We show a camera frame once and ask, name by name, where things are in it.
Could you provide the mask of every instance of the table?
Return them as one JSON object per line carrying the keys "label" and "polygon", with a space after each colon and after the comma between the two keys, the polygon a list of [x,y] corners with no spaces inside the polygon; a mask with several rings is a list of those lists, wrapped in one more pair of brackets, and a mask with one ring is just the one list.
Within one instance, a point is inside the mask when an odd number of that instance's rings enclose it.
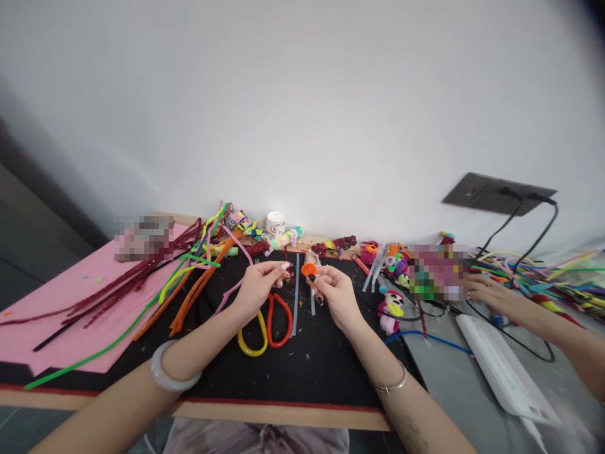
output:
{"label": "table", "polygon": [[[175,221],[191,224],[195,218],[175,216]],[[323,241],[325,238],[305,236],[296,249],[303,250]],[[345,256],[349,258],[351,253],[358,252],[359,247],[355,247],[345,252]],[[456,305],[466,313],[473,313],[464,303],[456,303]],[[605,337],[605,329],[602,325],[575,312],[573,316],[586,327]],[[429,317],[426,322],[430,333],[467,347],[452,313],[440,318]],[[419,322],[403,322],[401,329],[418,330],[419,327]],[[543,343],[527,331],[520,328],[509,330],[534,350],[539,352],[545,350]],[[453,351],[436,342],[426,342],[420,336],[406,336],[405,342],[413,354],[431,396],[458,425],[478,452],[540,452],[537,444],[526,433],[519,418],[506,413],[495,400],[475,361],[462,352]],[[540,428],[549,453],[573,451],[573,448],[565,442],[569,443],[573,433],[579,432],[578,424],[585,425],[592,436],[603,437],[605,410],[584,387],[570,363],[557,348],[553,347],[556,363],[546,364],[513,342],[510,342],[510,345],[566,425],[573,427],[558,431]],[[89,395],[23,392],[17,389],[0,390],[0,404],[23,407],[78,410],[92,398]],[[381,413],[343,409],[178,402],[173,408],[173,414],[182,417],[248,422],[390,430],[387,419]]]}
{"label": "table", "polygon": [[[197,218],[191,216],[174,216],[177,223],[190,225]],[[289,251],[302,252],[326,238],[304,236],[299,239],[297,247]],[[359,246],[344,253],[350,258],[352,253],[359,253]],[[43,388],[24,392],[20,387],[5,387],[0,390],[0,404],[18,407],[37,407],[44,409],[78,410],[94,398],[93,393],[82,392],[49,392]],[[230,419],[234,421],[265,422],[275,424],[293,424],[318,427],[345,427],[388,431],[390,425],[384,414],[378,410],[352,410],[334,405],[334,408],[300,407],[279,404],[239,404],[231,402],[177,402],[172,410],[174,416],[204,417],[210,419]]]}
{"label": "table", "polygon": [[[468,314],[475,314],[466,303],[456,303],[455,306]],[[605,337],[605,327],[593,319],[575,311],[573,317]],[[426,323],[431,334],[468,347],[453,314],[442,318],[429,317]],[[418,328],[418,322],[405,322],[401,329]],[[544,342],[527,330],[519,327],[507,330],[532,350],[543,356],[548,354]],[[544,363],[508,338],[505,339],[567,426],[559,430],[537,426],[548,453],[592,452],[578,448],[577,445],[573,447],[569,443],[580,432],[579,424],[584,424],[592,436],[603,439],[605,410],[580,381],[567,358],[552,346],[556,361],[553,364]],[[405,341],[429,393],[458,425],[477,452],[542,452],[527,434],[521,420],[502,409],[476,361],[462,353],[455,354],[451,349],[434,342],[428,344],[421,336],[406,336]]]}

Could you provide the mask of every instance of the black work mat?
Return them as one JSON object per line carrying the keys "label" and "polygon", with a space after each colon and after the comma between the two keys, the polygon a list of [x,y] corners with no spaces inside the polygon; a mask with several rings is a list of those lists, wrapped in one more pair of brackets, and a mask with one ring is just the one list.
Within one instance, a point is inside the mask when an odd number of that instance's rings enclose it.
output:
{"label": "black work mat", "polygon": [[[283,252],[274,252],[271,260],[284,260]],[[288,259],[296,270],[296,254],[289,253]],[[301,266],[304,256],[300,255]],[[323,259],[322,263],[332,265],[352,280],[354,287],[361,291],[366,275],[357,264],[350,260]],[[185,320],[180,337],[206,321],[218,307],[222,294],[235,285],[244,275],[248,265],[246,257],[225,258],[222,267],[216,270],[208,285],[195,302]],[[174,319],[181,302],[202,270],[194,271],[180,294],[172,301],[154,327],[136,342],[133,342],[106,374],[72,371],[41,387],[39,391],[66,393],[99,393],[147,361],[153,352],[168,340],[169,325]],[[294,314],[295,285],[286,284],[275,291],[288,303]],[[228,304],[234,300],[235,292]],[[383,300],[380,293],[366,293],[366,298],[376,306]],[[366,373],[359,363],[353,348],[342,332],[336,328],[328,305],[316,303],[316,315],[311,316],[311,293],[304,277],[300,275],[299,301],[296,335],[281,348],[267,350],[258,358],[245,355],[234,337],[219,355],[206,367],[200,381],[189,390],[184,399],[206,401],[239,401],[245,403],[279,403],[299,406],[341,405],[381,409],[376,392],[369,383]],[[358,301],[361,312],[369,325],[385,338],[379,326],[376,312],[362,301]],[[267,320],[268,302],[262,307]],[[274,306],[272,329],[275,341],[281,340],[287,329],[287,317],[277,302]],[[263,345],[258,320],[255,318],[243,330],[244,340],[251,349]],[[407,370],[424,385],[417,367],[404,342],[392,342],[388,346]],[[49,369],[41,376],[49,375],[56,369]],[[23,386],[34,377],[29,368],[22,364],[0,363],[1,386]]]}

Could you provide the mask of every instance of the power strip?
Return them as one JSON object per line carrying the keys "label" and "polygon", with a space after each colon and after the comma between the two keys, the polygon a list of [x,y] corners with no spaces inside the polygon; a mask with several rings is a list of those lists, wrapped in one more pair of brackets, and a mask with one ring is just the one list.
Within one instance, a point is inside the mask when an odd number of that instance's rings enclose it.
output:
{"label": "power strip", "polygon": [[550,426],[561,424],[546,397],[496,328],[469,315],[458,315],[456,322],[502,408],[534,422]]}

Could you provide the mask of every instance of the red scissors handle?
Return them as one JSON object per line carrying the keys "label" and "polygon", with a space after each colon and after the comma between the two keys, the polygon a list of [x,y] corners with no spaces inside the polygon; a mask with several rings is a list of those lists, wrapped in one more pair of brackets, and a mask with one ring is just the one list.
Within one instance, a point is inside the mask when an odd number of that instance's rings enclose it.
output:
{"label": "red scissors handle", "polygon": [[[273,333],[272,333],[273,332],[274,299],[277,300],[277,302],[282,305],[282,307],[285,310],[286,315],[288,316],[288,330],[285,333],[285,336],[283,336],[282,340],[280,340],[279,342],[273,341]],[[290,308],[285,303],[285,301],[282,299],[282,297],[279,296],[277,293],[275,293],[275,294],[269,293],[269,313],[267,314],[267,337],[268,337],[268,341],[269,341],[269,346],[271,348],[282,347],[288,341],[288,339],[290,339],[291,334],[292,334],[292,312],[290,311]]]}

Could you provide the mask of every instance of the wall socket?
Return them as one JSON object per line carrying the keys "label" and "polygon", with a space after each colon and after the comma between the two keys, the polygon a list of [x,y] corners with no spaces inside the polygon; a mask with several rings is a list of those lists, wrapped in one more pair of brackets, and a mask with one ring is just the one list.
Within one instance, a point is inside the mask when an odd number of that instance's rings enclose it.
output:
{"label": "wall socket", "polygon": [[[552,197],[556,193],[554,189],[510,182],[469,172],[443,199],[443,203],[502,214],[512,214],[519,205],[519,201],[509,195],[501,194],[500,191],[504,188],[508,188],[524,198],[534,193],[545,197]],[[541,203],[540,201],[527,199],[517,213],[517,216],[524,216]]]}

